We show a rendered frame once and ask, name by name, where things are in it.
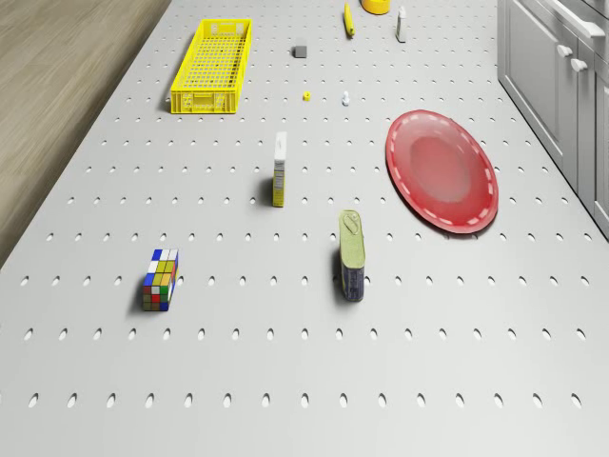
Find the flat-sided can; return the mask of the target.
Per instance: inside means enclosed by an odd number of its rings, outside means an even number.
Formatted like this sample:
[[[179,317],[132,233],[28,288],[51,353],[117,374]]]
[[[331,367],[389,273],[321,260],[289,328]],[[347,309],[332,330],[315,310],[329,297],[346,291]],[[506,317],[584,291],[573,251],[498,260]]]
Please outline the flat-sided can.
[[[364,294],[365,251],[362,221],[356,210],[341,211],[339,233],[344,296],[348,301],[360,301]]]

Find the red plate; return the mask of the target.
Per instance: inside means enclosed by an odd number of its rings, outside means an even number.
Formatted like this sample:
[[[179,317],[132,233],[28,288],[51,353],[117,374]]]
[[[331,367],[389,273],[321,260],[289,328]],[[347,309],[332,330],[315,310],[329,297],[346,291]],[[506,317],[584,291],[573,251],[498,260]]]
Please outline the red plate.
[[[403,200],[437,228],[466,234],[493,222],[499,206],[493,166],[451,118],[425,109],[402,114],[387,133],[385,161]]]

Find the puzzle cube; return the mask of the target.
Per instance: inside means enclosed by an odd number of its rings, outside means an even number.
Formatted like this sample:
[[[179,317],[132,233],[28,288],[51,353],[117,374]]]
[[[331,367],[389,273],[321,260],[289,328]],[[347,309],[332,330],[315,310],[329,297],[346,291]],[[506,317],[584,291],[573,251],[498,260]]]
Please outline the puzzle cube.
[[[177,248],[153,251],[143,283],[143,310],[168,311],[179,270]]]

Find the yellow basket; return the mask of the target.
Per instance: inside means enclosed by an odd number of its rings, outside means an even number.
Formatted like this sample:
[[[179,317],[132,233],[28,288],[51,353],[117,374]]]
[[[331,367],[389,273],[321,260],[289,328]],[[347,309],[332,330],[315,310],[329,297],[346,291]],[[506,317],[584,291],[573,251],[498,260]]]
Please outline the yellow basket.
[[[251,20],[204,19],[171,85],[173,113],[234,113],[251,46]]]

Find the white cabinet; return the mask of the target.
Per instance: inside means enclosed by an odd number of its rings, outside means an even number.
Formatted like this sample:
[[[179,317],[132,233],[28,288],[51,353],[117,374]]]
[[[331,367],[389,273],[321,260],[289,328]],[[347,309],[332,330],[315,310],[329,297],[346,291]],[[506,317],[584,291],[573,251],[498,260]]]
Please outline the white cabinet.
[[[498,78],[609,239],[609,0],[497,0]]]

